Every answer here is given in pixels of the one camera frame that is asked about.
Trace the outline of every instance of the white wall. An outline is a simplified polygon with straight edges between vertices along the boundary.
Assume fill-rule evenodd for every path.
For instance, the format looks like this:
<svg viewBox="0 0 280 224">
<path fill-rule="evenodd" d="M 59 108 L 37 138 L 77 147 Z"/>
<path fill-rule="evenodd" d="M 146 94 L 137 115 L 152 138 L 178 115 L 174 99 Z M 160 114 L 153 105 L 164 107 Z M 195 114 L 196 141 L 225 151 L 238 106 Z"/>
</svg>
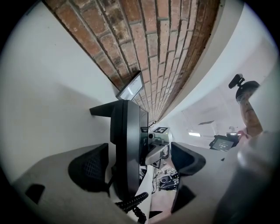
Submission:
<svg viewBox="0 0 280 224">
<path fill-rule="evenodd" d="M 228 16 L 226 12 L 230 10 L 235 10 L 238 13 L 239 8 L 237 6 L 232 8 L 232 6 L 236 4 L 238 5 L 238 1 L 226 1 L 225 7 L 227 6 L 227 3 L 231 3 L 231 7 L 227 8 L 227 11 L 224 9 L 223 13 L 225 13 L 225 16 Z M 222 25 L 223 27 L 221 26 L 218 28 L 222 28 L 222 31 L 224 31 L 226 34 L 227 30 L 224 28 L 225 24 Z M 217 44 L 219 43 L 210 43 L 209 49 L 211 46 L 217 47 Z M 199 65 L 197 70 L 193 71 L 191 78 L 185 84 L 182 92 L 180 93 L 184 93 L 184 97 L 182 98 L 178 96 L 176 98 L 173 105 L 171 104 L 170 109 L 164 113 L 162 120 L 172 117 L 179 111 L 184 110 L 209 94 L 217 86 L 221 86 L 226 80 L 232 79 L 239 67 L 242 66 L 242 64 L 252 54 L 254 54 L 260 45 L 266 45 L 266 47 L 269 49 L 269 57 L 271 59 L 271 63 L 274 64 L 276 61 L 276 56 L 278 55 L 278 49 L 266 27 L 251 10 L 251 8 L 245 4 L 234 32 L 216 62 L 212 64 L 212 67 L 209 70 L 203 70 L 203 62 L 208 63 L 209 60 L 212 61 L 211 54 L 205 55 L 203 62 Z M 261 67 L 258 64 L 255 64 L 254 66 L 257 68 Z M 194 84 L 193 82 L 196 79 L 195 77 L 201 75 L 205 76 L 199 83 Z"/>
<path fill-rule="evenodd" d="M 237 132 L 245 125 L 235 100 L 237 87 L 228 88 L 235 74 L 260 84 L 278 63 L 278 50 L 263 25 L 245 5 L 236 30 L 221 56 L 195 89 L 157 125 L 171 127 L 175 141 L 209 148 L 215 134 Z M 211 125 L 199 123 L 212 121 Z M 189 136 L 197 132 L 202 137 Z"/>
<path fill-rule="evenodd" d="M 117 89 L 43 3 L 14 29 L 0 74 L 0 162 L 9 181 L 44 157 L 104 142 L 112 164 L 110 118 L 89 108 L 117 100 Z"/>
</svg>

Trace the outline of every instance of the red brick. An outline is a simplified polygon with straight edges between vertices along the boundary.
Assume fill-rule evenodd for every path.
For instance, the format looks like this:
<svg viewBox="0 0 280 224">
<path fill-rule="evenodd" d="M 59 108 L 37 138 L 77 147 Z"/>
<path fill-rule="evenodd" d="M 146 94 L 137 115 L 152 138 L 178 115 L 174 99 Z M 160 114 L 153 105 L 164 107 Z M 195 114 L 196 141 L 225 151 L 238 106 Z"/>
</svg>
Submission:
<svg viewBox="0 0 280 224">
<path fill-rule="evenodd" d="M 171 30 L 177 30 L 180 21 L 180 0 L 171 0 Z"/>
<path fill-rule="evenodd" d="M 157 92 L 161 92 L 161 87 L 162 87 L 162 82 L 163 82 L 163 77 L 159 77 L 157 80 Z"/>
<path fill-rule="evenodd" d="M 159 101 L 159 99 L 157 98 L 157 99 L 156 99 L 156 107 L 155 107 L 155 111 L 154 111 L 154 113 L 155 113 L 155 117 L 157 117 L 157 111 L 158 111 L 158 101 Z"/>
<path fill-rule="evenodd" d="M 167 82 L 168 82 L 168 78 L 167 78 L 167 79 L 164 79 L 164 80 L 163 80 L 162 86 L 166 86 L 166 85 L 167 85 Z"/>
<path fill-rule="evenodd" d="M 114 0 L 111 2 L 108 1 L 99 1 L 99 2 L 102 3 L 103 10 L 105 11 L 109 19 L 109 22 L 113 28 L 113 31 L 117 36 L 118 41 L 123 42 L 130 39 L 123 14 L 116 1 Z"/>
<path fill-rule="evenodd" d="M 91 0 L 74 0 L 74 3 L 81 9 L 85 5 L 89 4 Z"/>
<path fill-rule="evenodd" d="M 158 35 L 156 33 L 147 35 L 149 56 L 158 54 Z"/>
<path fill-rule="evenodd" d="M 164 95 L 164 104 L 166 103 L 167 98 L 168 98 L 168 94 L 165 93 L 165 95 Z"/>
<path fill-rule="evenodd" d="M 168 59 L 167 59 L 167 64 L 166 64 L 165 74 L 164 74 L 165 79 L 167 77 L 169 77 L 171 67 L 172 67 L 172 63 L 173 63 L 173 59 L 174 59 L 174 54 L 175 54 L 174 51 L 171 51 L 171 52 L 168 53 Z"/>
<path fill-rule="evenodd" d="M 146 91 L 146 96 L 148 99 L 148 97 L 151 95 L 151 83 L 150 82 L 145 83 L 145 91 Z"/>
<path fill-rule="evenodd" d="M 174 78 L 173 76 L 169 78 L 168 83 L 167 83 L 167 86 L 166 86 L 167 89 L 170 88 L 170 86 L 171 86 L 171 84 L 172 84 L 173 78 Z"/>
<path fill-rule="evenodd" d="M 145 110 L 148 110 L 148 109 L 149 109 L 148 102 L 144 104 L 144 107 L 145 107 Z"/>
<path fill-rule="evenodd" d="M 161 97 L 164 96 L 164 94 L 165 94 L 165 89 L 166 89 L 166 86 L 164 86 L 164 87 L 162 88 L 162 90 L 161 90 Z"/>
<path fill-rule="evenodd" d="M 160 23 L 160 63 L 165 62 L 166 52 L 169 38 L 169 21 L 161 21 Z"/>
<path fill-rule="evenodd" d="M 118 90 L 121 90 L 124 87 L 122 80 L 120 79 L 119 75 L 116 73 L 109 76 L 110 80 L 116 85 Z"/>
<path fill-rule="evenodd" d="M 107 24 L 105 23 L 101 12 L 98 11 L 96 6 L 92 6 L 91 8 L 87 9 L 86 11 L 82 12 L 81 15 L 96 35 L 107 31 Z"/>
<path fill-rule="evenodd" d="M 157 96 L 157 92 L 156 92 L 156 91 L 153 91 L 153 92 L 152 92 L 152 104 L 155 104 L 155 103 L 156 103 L 156 96 Z"/>
<path fill-rule="evenodd" d="M 175 82 L 176 82 L 176 81 L 173 80 L 173 82 L 172 82 L 172 84 L 171 84 L 171 86 L 170 86 L 170 90 L 169 90 L 170 93 L 172 93 L 172 90 L 173 90 L 173 88 L 174 88 L 174 86 L 175 86 Z"/>
<path fill-rule="evenodd" d="M 188 19 L 189 18 L 189 7 L 191 0 L 182 0 L 182 10 L 181 10 L 181 18 Z"/>
<path fill-rule="evenodd" d="M 118 44 L 114 40 L 112 34 L 107 34 L 101 37 L 100 42 L 103 44 L 105 50 L 107 51 L 108 55 L 110 56 L 111 60 L 115 65 L 118 65 L 123 61 L 119 53 Z"/>
<path fill-rule="evenodd" d="M 130 76 L 130 74 L 129 74 L 125 64 L 124 63 L 120 63 L 116 67 L 117 67 L 117 70 L 119 71 L 119 74 L 122 77 L 122 80 L 123 80 L 124 84 L 128 83 L 130 81 L 130 79 L 131 79 L 131 76 Z"/>
<path fill-rule="evenodd" d="M 45 2 L 52 10 L 55 10 L 64 2 L 64 0 L 45 0 Z"/>
<path fill-rule="evenodd" d="M 146 95 L 141 98 L 142 98 L 143 104 L 146 105 L 148 103 Z"/>
<path fill-rule="evenodd" d="M 96 58 L 95 61 L 107 76 L 110 76 L 113 73 L 115 73 L 115 70 L 109 63 L 109 60 L 106 55 L 102 54 L 101 56 Z"/>
<path fill-rule="evenodd" d="M 174 86 L 175 82 L 177 81 L 178 76 L 179 76 L 179 75 L 175 75 L 175 76 L 174 76 L 174 79 L 173 79 L 173 81 L 172 81 L 172 85 L 173 85 L 173 86 Z"/>
<path fill-rule="evenodd" d="M 163 75 L 164 75 L 164 72 L 165 72 L 165 63 L 160 64 L 160 65 L 158 66 L 158 74 L 157 74 L 157 76 L 158 76 L 158 77 L 163 76 Z"/>
<path fill-rule="evenodd" d="M 150 79 L 152 84 L 158 80 L 158 56 L 150 58 Z"/>
<path fill-rule="evenodd" d="M 156 11 L 154 0 L 141 1 L 142 9 L 145 17 L 146 31 L 157 31 Z"/>
<path fill-rule="evenodd" d="M 134 99 L 136 100 L 137 103 L 141 102 L 141 98 L 140 98 L 139 94 L 137 94 Z"/>
<path fill-rule="evenodd" d="M 136 56 L 135 56 L 135 50 L 132 42 L 125 43 L 121 45 L 122 51 L 124 53 L 124 56 L 128 62 L 128 64 L 134 64 L 137 62 Z"/>
<path fill-rule="evenodd" d="M 173 61 L 172 72 L 176 71 L 178 63 L 179 63 L 179 59 L 175 59 Z"/>
<path fill-rule="evenodd" d="M 131 31 L 136 46 L 137 56 L 141 70 L 148 68 L 145 33 L 141 24 L 131 25 Z"/>
<path fill-rule="evenodd" d="M 157 0 L 157 12 L 159 17 L 168 18 L 168 0 Z"/>
<path fill-rule="evenodd" d="M 188 52 L 188 50 L 183 50 L 182 56 L 181 56 L 180 61 L 179 61 L 179 65 L 178 65 L 177 70 L 176 70 L 176 74 L 179 74 L 181 72 L 183 63 L 186 59 L 187 52 Z"/>
<path fill-rule="evenodd" d="M 157 90 L 157 83 L 152 84 L 151 91 L 154 92 Z"/>
<path fill-rule="evenodd" d="M 176 42 L 177 42 L 177 31 L 172 31 L 169 37 L 169 47 L 168 51 L 176 50 Z"/>
<path fill-rule="evenodd" d="M 185 39 L 184 48 L 188 48 L 189 47 L 189 44 L 191 43 L 192 37 L 193 37 L 193 32 L 192 31 L 188 31 L 187 37 Z"/>
<path fill-rule="evenodd" d="M 141 91 L 140 91 L 140 96 L 141 97 L 146 97 L 146 94 L 145 94 L 145 90 L 144 89 L 142 89 Z"/>
<path fill-rule="evenodd" d="M 150 81 L 150 72 L 149 72 L 148 69 L 142 71 L 142 75 L 143 75 L 143 81 L 144 81 L 144 83 Z"/>
<path fill-rule="evenodd" d="M 169 91 L 168 91 L 168 93 L 167 93 L 167 94 L 170 94 L 170 93 L 171 93 L 171 91 L 172 91 L 172 90 L 171 90 L 171 86 L 170 86 Z"/>
<path fill-rule="evenodd" d="M 191 15 L 189 17 L 189 30 L 193 30 L 196 23 L 197 1 L 193 0 L 191 5 Z"/>
<path fill-rule="evenodd" d="M 168 94 L 168 92 L 169 92 L 169 88 L 166 88 L 164 96 L 166 96 Z"/>
<path fill-rule="evenodd" d="M 121 0 L 128 22 L 141 20 L 140 9 L 137 0 Z"/>
<path fill-rule="evenodd" d="M 134 76 L 136 72 L 140 71 L 138 64 L 131 65 L 129 68 L 132 76 Z"/>
<path fill-rule="evenodd" d="M 62 5 L 56 11 L 56 14 L 91 56 L 100 52 L 98 44 L 85 28 L 82 21 L 77 17 L 70 5 L 67 3 Z"/>
<path fill-rule="evenodd" d="M 206 5 L 205 3 L 202 1 L 199 4 L 199 9 L 197 11 L 197 15 L 196 15 L 196 21 L 198 22 L 202 22 L 203 21 L 203 17 L 204 17 L 204 12 L 206 10 Z"/>
<path fill-rule="evenodd" d="M 161 113 L 161 107 L 162 107 L 162 100 L 159 101 L 159 104 L 158 104 L 157 119 L 159 118 L 159 115 L 160 115 L 160 113 Z"/>
<path fill-rule="evenodd" d="M 186 20 L 182 20 L 175 58 L 178 58 L 181 55 L 182 48 L 184 46 L 184 40 L 186 38 L 187 27 L 188 22 Z"/>
</svg>

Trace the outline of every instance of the small screen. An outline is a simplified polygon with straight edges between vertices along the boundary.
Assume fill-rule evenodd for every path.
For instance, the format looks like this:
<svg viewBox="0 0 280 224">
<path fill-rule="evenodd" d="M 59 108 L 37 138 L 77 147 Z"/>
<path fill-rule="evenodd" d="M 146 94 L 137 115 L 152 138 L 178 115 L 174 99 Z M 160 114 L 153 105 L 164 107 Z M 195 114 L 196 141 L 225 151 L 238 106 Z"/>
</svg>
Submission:
<svg viewBox="0 0 280 224">
<path fill-rule="evenodd" d="M 141 76 L 138 76 L 135 80 L 125 88 L 120 97 L 124 100 L 132 100 L 134 96 L 141 90 L 143 87 Z"/>
<path fill-rule="evenodd" d="M 218 138 L 217 141 L 212 146 L 212 148 L 221 151 L 228 151 L 232 147 L 233 143 L 234 142 Z"/>
</svg>

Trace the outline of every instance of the brick wall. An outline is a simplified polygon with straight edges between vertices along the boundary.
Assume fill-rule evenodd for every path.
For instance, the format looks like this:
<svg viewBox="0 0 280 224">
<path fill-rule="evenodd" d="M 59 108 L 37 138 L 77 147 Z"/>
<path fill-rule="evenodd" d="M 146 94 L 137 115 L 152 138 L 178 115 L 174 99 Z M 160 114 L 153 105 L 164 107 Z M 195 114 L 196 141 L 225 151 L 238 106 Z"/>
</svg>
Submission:
<svg viewBox="0 0 280 224">
<path fill-rule="evenodd" d="M 135 102 L 159 119 L 189 78 L 219 0 L 45 0 L 120 90 L 141 70 Z"/>
</svg>

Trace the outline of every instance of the ceiling light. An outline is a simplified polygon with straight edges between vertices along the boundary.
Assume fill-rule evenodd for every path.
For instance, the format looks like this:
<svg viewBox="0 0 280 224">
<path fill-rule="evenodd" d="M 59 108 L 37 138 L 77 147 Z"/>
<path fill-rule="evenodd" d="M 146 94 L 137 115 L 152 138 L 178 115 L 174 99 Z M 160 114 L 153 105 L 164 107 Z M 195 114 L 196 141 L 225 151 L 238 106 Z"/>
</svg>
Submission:
<svg viewBox="0 0 280 224">
<path fill-rule="evenodd" d="M 199 133 L 194 133 L 194 132 L 189 132 L 189 135 L 201 137 L 201 135 Z"/>
</svg>

